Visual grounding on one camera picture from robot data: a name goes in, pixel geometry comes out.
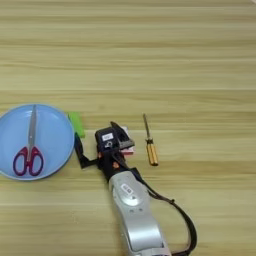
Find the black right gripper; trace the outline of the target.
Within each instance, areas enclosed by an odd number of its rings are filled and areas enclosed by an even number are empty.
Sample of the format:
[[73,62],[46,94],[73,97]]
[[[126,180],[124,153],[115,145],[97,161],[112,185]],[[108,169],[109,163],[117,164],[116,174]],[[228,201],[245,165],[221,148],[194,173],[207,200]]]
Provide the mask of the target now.
[[[121,126],[113,121],[111,121],[110,124],[117,134],[121,150],[131,148],[135,145],[134,141],[127,135]],[[84,169],[89,166],[97,165],[98,169],[102,171],[107,181],[110,181],[110,179],[116,174],[124,171],[130,171],[123,154],[118,149],[98,152],[98,160],[89,160],[84,155],[83,144],[78,134],[75,134],[74,148],[80,167]]]

